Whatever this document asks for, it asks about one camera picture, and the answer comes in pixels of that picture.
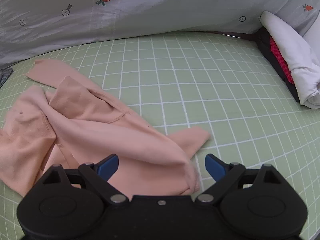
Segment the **beige long-sleeve shirt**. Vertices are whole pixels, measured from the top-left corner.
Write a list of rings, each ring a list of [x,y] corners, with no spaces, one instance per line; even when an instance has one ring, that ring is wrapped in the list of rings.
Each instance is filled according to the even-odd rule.
[[[192,194],[192,163],[210,135],[199,127],[163,135],[112,94],[59,60],[36,60],[37,82],[8,110],[1,129],[1,180],[25,196],[54,164],[77,168],[116,154],[109,183],[127,197]]]

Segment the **green grid mat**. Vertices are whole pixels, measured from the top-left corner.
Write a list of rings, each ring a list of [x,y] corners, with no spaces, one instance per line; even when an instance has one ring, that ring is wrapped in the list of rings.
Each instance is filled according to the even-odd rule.
[[[38,59],[70,65],[164,135],[207,131],[192,157],[199,192],[215,182],[208,154],[247,168],[273,165],[308,208],[301,238],[319,236],[319,110],[295,101],[255,42],[176,32],[81,44]]]

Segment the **white folded cloth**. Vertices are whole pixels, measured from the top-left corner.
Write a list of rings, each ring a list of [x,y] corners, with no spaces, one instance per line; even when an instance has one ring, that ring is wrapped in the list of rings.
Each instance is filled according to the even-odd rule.
[[[295,29],[276,15],[264,11],[260,22],[288,64],[300,104],[319,109],[319,60],[313,49]]]

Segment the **red knit garment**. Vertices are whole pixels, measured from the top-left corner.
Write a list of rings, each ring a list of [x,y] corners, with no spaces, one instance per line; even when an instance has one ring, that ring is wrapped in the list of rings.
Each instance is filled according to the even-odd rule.
[[[289,70],[287,62],[284,60],[276,42],[274,41],[274,39],[272,37],[270,37],[270,50],[273,53],[273,55],[275,56],[276,60],[278,61],[282,71],[284,72],[284,74],[286,76],[286,79],[289,81],[289,83],[294,84],[294,81],[291,76],[291,72]]]

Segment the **blue checkered cloth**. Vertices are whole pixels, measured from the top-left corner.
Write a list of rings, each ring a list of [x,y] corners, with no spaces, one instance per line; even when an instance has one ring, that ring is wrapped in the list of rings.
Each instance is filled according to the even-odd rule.
[[[8,78],[11,76],[11,74],[14,72],[14,70],[10,67],[10,68],[5,68],[5,69],[1,69],[0,72],[0,88],[6,83],[6,81],[8,80]]]

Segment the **grey carrot-print sheet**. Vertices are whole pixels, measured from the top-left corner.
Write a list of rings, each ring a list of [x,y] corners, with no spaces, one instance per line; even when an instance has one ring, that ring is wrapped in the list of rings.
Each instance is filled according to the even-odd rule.
[[[1,0],[1,66],[70,46],[177,30],[251,34],[269,11],[304,34],[319,0]]]

